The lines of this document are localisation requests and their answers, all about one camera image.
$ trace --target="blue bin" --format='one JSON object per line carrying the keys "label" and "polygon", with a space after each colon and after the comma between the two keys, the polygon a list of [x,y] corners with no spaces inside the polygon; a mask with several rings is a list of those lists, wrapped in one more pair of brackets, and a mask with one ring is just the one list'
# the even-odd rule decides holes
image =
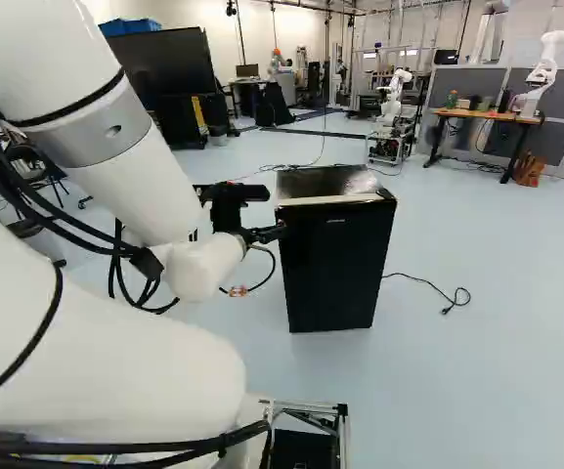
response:
{"label": "blue bin", "polygon": [[121,36],[135,32],[160,31],[162,25],[154,20],[122,20],[121,18],[104,22],[99,25],[105,37]]}

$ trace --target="orange object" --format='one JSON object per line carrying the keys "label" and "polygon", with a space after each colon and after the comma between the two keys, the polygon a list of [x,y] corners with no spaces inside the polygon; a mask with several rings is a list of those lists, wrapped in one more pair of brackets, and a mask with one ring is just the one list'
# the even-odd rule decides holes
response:
{"label": "orange object", "polygon": [[528,188],[536,188],[540,183],[540,174],[544,170],[544,160],[532,156],[530,151],[521,155],[514,166],[513,178],[516,184]]}
{"label": "orange object", "polygon": [[232,298],[242,298],[249,294],[249,290],[246,286],[233,286],[229,292]]}

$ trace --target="partition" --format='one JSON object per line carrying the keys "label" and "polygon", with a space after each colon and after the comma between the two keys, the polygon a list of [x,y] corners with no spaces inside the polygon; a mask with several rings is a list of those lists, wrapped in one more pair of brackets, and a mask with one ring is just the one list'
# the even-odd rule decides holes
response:
{"label": "partition", "polygon": [[[493,96],[498,103],[504,89],[515,94],[529,91],[526,78],[530,71],[530,68],[495,65],[436,66],[425,102],[418,151],[430,152],[431,139],[428,134],[438,120],[433,110],[444,104],[451,90],[457,90],[463,98],[472,95]],[[544,124],[531,129],[524,148],[543,157],[548,166],[556,167],[554,171],[563,170],[564,69],[558,70],[555,84],[542,96],[539,110],[544,116]],[[482,156],[479,150],[490,156],[511,156],[521,131],[515,124],[486,122],[485,119],[451,119],[451,123],[457,127],[458,132],[447,135],[446,145],[454,150],[454,155],[457,155],[458,150],[468,151],[472,153],[470,157],[473,159]]]}

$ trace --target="box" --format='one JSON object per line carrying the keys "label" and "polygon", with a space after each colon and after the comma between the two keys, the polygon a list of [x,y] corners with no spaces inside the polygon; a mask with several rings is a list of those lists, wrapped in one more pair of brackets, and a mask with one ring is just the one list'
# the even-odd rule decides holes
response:
{"label": "box", "polygon": [[397,199],[365,165],[279,171],[277,197],[290,332],[371,327]]}

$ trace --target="computer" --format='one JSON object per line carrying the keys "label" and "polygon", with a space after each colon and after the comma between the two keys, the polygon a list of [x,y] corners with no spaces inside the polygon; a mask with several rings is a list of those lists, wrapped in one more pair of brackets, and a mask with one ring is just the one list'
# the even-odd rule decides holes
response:
{"label": "computer", "polygon": [[237,78],[251,78],[253,76],[260,76],[259,64],[236,65]]}

